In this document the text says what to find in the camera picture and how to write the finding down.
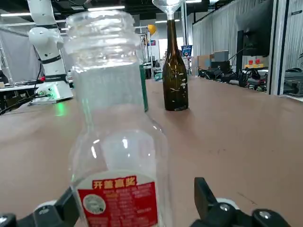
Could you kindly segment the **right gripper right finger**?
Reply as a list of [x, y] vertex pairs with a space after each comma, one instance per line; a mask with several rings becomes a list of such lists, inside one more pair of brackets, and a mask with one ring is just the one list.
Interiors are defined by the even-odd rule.
[[194, 179], [194, 200], [199, 219], [194, 227], [288, 227], [288, 222], [277, 212], [256, 209], [249, 215], [229, 200], [215, 198], [203, 177]]

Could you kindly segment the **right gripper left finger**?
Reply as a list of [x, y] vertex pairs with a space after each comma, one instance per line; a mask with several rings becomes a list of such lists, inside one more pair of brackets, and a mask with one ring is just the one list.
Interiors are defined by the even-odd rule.
[[1, 213], [2, 227], [73, 227], [80, 215], [72, 189], [69, 187], [54, 204], [44, 204], [24, 218]]

